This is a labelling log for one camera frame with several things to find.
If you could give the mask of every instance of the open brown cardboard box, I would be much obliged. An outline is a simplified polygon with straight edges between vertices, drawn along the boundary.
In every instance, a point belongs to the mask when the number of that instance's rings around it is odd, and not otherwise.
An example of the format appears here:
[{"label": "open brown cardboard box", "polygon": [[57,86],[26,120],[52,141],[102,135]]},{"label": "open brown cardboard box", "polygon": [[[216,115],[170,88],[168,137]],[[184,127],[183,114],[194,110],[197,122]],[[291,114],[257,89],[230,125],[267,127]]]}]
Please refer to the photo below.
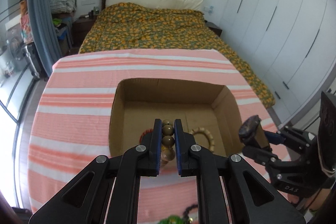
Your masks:
[{"label": "open brown cardboard box", "polygon": [[[215,154],[239,153],[243,145],[238,130],[242,124],[236,100],[224,85],[174,80],[126,79],[118,84],[110,120],[111,156],[122,155],[138,145],[141,134],[153,128],[154,120],[181,119],[184,132],[204,127],[215,140]],[[209,147],[206,138],[196,142]]]}]

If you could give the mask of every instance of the silver bolt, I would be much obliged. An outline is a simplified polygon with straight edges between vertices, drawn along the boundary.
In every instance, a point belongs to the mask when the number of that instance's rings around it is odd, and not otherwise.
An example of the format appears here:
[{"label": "silver bolt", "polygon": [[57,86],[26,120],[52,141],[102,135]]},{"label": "silver bolt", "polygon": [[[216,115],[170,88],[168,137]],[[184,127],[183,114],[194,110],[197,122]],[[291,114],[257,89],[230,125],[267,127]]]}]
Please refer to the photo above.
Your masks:
[{"label": "silver bolt", "polygon": [[138,152],[144,152],[146,150],[146,147],[144,145],[138,145],[136,148],[135,148]]},{"label": "silver bolt", "polygon": [[234,162],[240,162],[242,160],[241,156],[234,154],[231,156],[231,160]]},{"label": "silver bolt", "polygon": [[106,161],[106,157],[103,156],[103,155],[100,155],[96,158],[96,162],[99,163],[99,164],[102,164],[105,161]]},{"label": "silver bolt", "polygon": [[192,150],[192,151],[195,151],[195,152],[200,151],[201,148],[202,148],[202,147],[200,147],[198,144],[193,144],[193,145],[191,146],[191,150]]}]

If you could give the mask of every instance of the striped tablecloth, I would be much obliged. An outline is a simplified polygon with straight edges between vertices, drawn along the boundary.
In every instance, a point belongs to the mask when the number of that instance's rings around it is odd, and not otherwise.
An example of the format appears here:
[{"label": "striped tablecloth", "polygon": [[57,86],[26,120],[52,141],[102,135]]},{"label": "striped tablecloth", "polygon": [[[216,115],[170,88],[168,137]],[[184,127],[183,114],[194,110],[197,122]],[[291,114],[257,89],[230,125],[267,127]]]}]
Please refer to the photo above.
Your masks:
[{"label": "striped tablecloth", "polygon": [[[214,50],[119,50],[62,58],[54,65],[41,97],[29,145],[28,180],[37,211],[97,155],[109,153],[111,107],[118,83],[127,78],[170,78],[226,85],[244,121],[258,114],[264,129],[276,127],[258,97],[235,67]],[[283,146],[273,146],[288,160]],[[265,168],[247,159],[265,178]],[[163,170],[142,178],[138,223],[157,223],[182,215],[197,203],[194,178]]]}]

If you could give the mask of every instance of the yellow and green floral blanket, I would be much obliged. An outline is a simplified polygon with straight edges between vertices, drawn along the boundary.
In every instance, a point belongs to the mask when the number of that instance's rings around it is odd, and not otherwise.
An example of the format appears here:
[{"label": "yellow and green floral blanket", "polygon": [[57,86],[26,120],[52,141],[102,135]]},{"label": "yellow and green floral blanket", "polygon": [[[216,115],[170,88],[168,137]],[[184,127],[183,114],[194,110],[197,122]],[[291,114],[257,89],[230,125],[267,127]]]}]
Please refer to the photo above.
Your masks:
[{"label": "yellow and green floral blanket", "polygon": [[129,48],[215,49],[241,73],[265,108],[275,104],[272,93],[250,65],[206,27],[199,11],[153,10],[133,3],[112,5],[98,16],[79,53]]}]

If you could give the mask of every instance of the dark wood nightstand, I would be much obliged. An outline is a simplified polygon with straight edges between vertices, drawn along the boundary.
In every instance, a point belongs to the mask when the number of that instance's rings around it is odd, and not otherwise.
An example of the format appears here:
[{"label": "dark wood nightstand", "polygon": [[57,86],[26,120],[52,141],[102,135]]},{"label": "dark wood nightstand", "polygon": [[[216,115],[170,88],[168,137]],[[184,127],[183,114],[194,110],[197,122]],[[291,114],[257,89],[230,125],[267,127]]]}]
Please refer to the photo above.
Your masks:
[{"label": "dark wood nightstand", "polygon": [[72,24],[72,37],[74,47],[80,47],[82,45],[86,35],[96,22],[96,19],[96,16],[93,18],[81,18],[77,19]]},{"label": "dark wood nightstand", "polygon": [[216,26],[215,24],[213,24],[212,22],[206,21],[205,25],[212,30],[216,35],[218,35],[219,37],[221,36],[222,33],[222,29],[219,28],[218,26]]}]

